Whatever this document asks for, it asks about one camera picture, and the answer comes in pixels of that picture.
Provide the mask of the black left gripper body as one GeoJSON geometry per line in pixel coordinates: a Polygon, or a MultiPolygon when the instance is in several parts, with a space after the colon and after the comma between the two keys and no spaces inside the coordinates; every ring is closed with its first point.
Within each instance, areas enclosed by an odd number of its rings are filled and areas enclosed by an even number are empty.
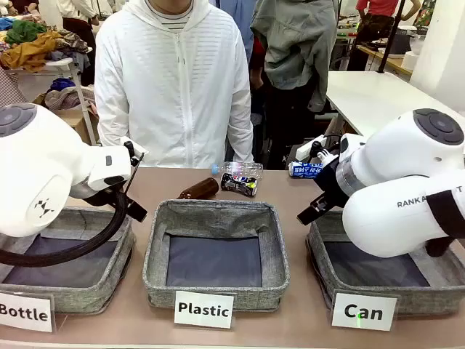
{"type": "Polygon", "coordinates": [[[115,205],[114,195],[115,192],[122,189],[127,180],[122,176],[115,176],[110,178],[110,185],[102,190],[92,189],[87,181],[80,182],[70,189],[70,196],[84,200],[92,206],[115,205]]]}

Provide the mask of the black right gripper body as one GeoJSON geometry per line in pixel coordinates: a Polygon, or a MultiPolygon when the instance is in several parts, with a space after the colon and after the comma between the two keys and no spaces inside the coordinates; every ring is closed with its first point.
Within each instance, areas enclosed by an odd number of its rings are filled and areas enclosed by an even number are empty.
{"type": "Polygon", "coordinates": [[[314,179],[323,192],[312,202],[317,211],[329,211],[333,207],[344,208],[349,199],[349,196],[341,189],[336,179],[338,165],[339,160],[334,159],[325,165],[314,179]]]}

